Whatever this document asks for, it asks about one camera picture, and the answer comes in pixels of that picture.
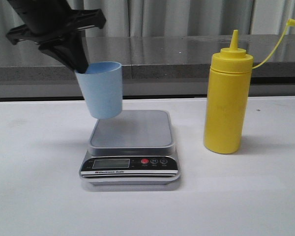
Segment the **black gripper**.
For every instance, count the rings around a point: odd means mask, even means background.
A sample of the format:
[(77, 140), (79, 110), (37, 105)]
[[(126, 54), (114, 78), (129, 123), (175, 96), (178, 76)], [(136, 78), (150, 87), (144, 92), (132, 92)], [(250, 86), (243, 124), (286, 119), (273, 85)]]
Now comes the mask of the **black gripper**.
[(24, 22), (6, 34), (11, 44), (33, 41), (40, 45), (40, 52), (70, 70), (86, 72), (89, 63), (81, 31), (104, 28), (106, 18), (101, 9), (75, 10), (65, 0), (9, 0), (8, 3)]

